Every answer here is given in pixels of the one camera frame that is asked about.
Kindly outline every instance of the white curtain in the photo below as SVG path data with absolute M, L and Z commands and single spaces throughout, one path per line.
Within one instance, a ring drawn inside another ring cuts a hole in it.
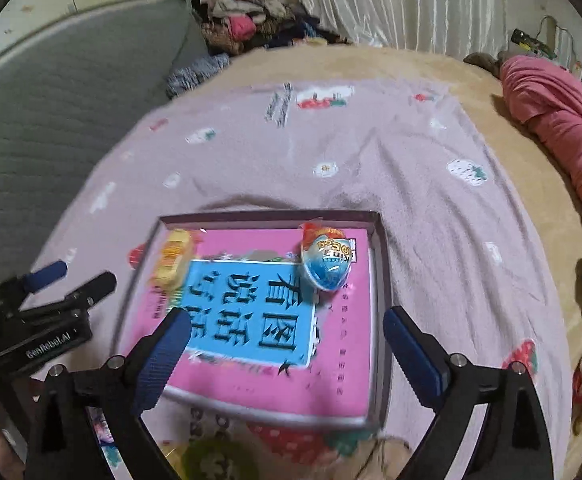
M 506 48 L 506 0 L 301 0 L 352 40 L 462 59 Z

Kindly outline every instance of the blue gripper pad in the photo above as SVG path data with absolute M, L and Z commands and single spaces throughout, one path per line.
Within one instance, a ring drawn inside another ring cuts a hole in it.
M 136 394 L 131 406 L 131 412 L 136 416 L 155 407 L 175 365 L 187 347 L 191 338 L 189 313 L 181 308 L 173 308 L 153 335 L 147 337 L 157 338 L 157 341 L 154 342 L 136 380 Z
M 58 260 L 47 267 L 23 276 L 22 280 L 25 291 L 29 294 L 35 294 L 37 291 L 42 290 L 65 276 L 66 264 L 62 260 Z
M 401 306 L 385 312 L 383 330 L 420 404 L 437 412 L 451 378 L 446 352 L 432 335 L 420 331 Z

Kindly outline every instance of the metal screw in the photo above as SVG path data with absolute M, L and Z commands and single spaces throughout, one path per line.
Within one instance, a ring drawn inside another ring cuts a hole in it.
M 455 366 L 459 366 L 460 368 L 466 366 L 466 364 L 468 363 L 466 357 L 464 357 L 462 354 L 451 354 L 451 362 Z
M 526 366 L 524 366 L 520 361 L 515 361 L 512 365 L 511 365 L 511 369 L 517 374 L 517 375 L 524 375 L 526 373 Z
M 118 368 L 122 368 L 122 365 L 125 363 L 125 359 L 121 355 L 114 355 L 110 357 L 107 361 L 107 366 L 112 370 L 117 370 Z
M 51 377 L 58 377 L 62 372 L 64 372 L 66 368 L 64 365 L 53 365 L 49 368 L 49 375 Z

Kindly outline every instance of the green object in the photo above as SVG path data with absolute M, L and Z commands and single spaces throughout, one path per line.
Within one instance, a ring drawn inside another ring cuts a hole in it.
M 104 453 L 104 458 L 107 459 L 107 463 L 114 469 L 117 469 L 120 464 L 122 464 L 122 456 L 115 446 L 102 446 L 102 452 Z
M 233 462 L 239 480 L 258 480 L 258 467 L 251 453 L 240 444 L 224 438 L 202 438 L 193 442 L 182 455 L 182 465 L 189 480 L 207 480 L 202 472 L 203 460 L 213 454 L 221 454 Z
M 367 430 L 360 431 L 332 431 L 322 438 L 324 443 L 338 452 L 340 456 L 353 456 L 357 444 L 361 440 L 368 440 L 373 433 Z
M 488 180 L 487 174 L 484 173 L 484 170 L 480 166 L 472 166 L 471 170 L 475 175 L 475 178 L 479 178 L 480 180 Z

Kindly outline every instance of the beige blanket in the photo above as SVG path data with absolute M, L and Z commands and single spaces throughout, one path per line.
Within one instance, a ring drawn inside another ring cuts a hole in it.
M 571 363 L 582 354 L 582 205 L 568 178 L 506 110 L 500 82 L 450 57 L 370 47 L 256 51 L 195 92 L 268 82 L 317 79 L 427 78 L 450 84 L 473 123 L 506 168 L 535 223 L 562 304 Z M 563 479 L 582 462 L 582 433 L 572 436 Z

